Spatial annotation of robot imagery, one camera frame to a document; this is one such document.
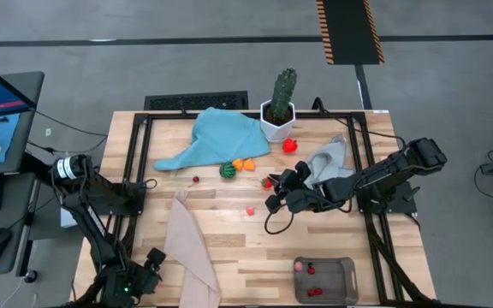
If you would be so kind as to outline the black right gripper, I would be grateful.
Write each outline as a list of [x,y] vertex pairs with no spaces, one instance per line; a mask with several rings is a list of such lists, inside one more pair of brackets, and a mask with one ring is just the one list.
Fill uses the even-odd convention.
[[276,213],[284,205],[291,213],[312,210],[317,200],[313,190],[305,184],[310,175],[311,170],[303,161],[295,165],[295,170],[285,169],[280,175],[270,174],[268,178],[274,194],[265,201],[268,211]]

